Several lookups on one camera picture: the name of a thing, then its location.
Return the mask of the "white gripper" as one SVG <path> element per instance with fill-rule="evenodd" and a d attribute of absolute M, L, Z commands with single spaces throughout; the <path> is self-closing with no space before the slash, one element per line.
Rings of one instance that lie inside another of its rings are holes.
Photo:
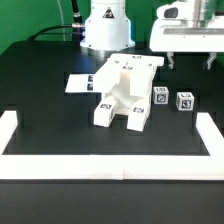
<path fill-rule="evenodd" d="M 167 52 L 174 68 L 174 52 L 210 52 L 206 69 L 224 52 L 224 13 L 216 12 L 216 1 L 174 1 L 157 9 L 149 47 Z"/>

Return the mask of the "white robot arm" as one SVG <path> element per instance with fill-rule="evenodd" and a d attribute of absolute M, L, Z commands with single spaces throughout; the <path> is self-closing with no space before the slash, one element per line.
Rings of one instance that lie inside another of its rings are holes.
<path fill-rule="evenodd" d="M 207 52 L 211 64 L 224 53 L 224 12 L 218 12 L 216 4 L 217 0 L 175 0 L 159 7 L 149 48 L 166 53 L 170 67 L 176 52 Z M 91 0 L 81 49 L 104 57 L 134 45 L 125 0 Z"/>

